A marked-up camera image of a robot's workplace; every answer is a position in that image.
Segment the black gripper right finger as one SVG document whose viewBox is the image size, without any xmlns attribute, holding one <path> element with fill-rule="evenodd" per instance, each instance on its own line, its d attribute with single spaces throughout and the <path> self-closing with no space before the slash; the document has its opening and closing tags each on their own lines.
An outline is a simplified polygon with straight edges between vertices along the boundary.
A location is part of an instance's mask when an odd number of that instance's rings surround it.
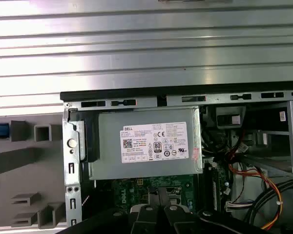
<svg viewBox="0 0 293 234">
<path fill-rule="evenodd" d="M 186 206 L 172 204 L 165 187 L 161 188 L 161 206 L 176 234 L 260 234 L 261 229 L 217 211 L 202 209 L 191 213 Z"/>
</svg>

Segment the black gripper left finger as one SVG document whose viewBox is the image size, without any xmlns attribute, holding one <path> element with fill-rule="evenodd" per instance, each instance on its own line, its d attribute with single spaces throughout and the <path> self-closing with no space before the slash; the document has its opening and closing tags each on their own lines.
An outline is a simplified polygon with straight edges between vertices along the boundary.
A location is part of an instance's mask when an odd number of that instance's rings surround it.
<svg viewBox="0 0 293 234">
<path fill-rule="evenodd" d="M 159 189 L 148 188 L 148 204 L 127 213 L 120 208 L 100 212 L 61 231 L 62 234 L 155 234 L 160 208 Z"/>
</svg>

